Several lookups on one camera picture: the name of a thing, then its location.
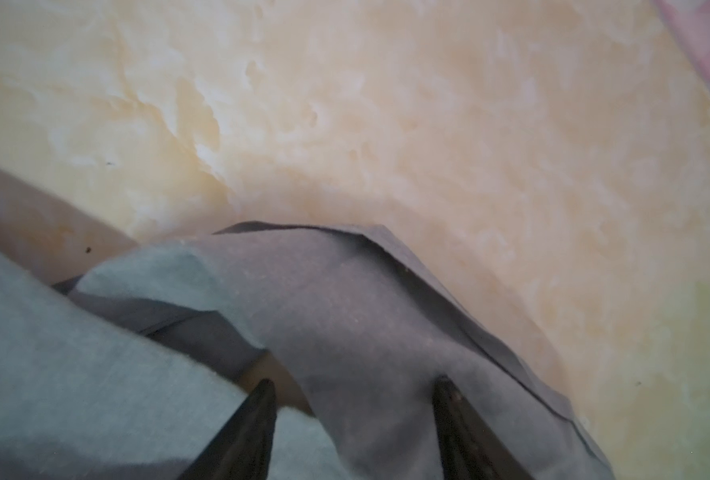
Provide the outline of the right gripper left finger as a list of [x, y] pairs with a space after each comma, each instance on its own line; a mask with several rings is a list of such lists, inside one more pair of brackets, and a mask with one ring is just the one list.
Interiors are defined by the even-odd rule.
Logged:
[[275, 384], [263, 379], [178, 479], [266, 480], [276, 421]]

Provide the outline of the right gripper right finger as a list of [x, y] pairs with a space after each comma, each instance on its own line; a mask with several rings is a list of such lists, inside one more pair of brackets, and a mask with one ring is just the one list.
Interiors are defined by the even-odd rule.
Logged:
[[435, 382], [432, 404], [446, 480], [534, 480], [449, 377]]

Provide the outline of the grey long sleeve shirt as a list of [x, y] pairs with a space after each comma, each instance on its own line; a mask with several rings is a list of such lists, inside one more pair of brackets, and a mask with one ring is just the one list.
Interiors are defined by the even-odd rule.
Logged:
[[267, 479], [444, 479], [449, 377], [534, 479], [610, 479], [570, 401], [394, 235], [243, 223], [48, 285], [0, 253], [0, 479], [178, 479], [263, 379]]

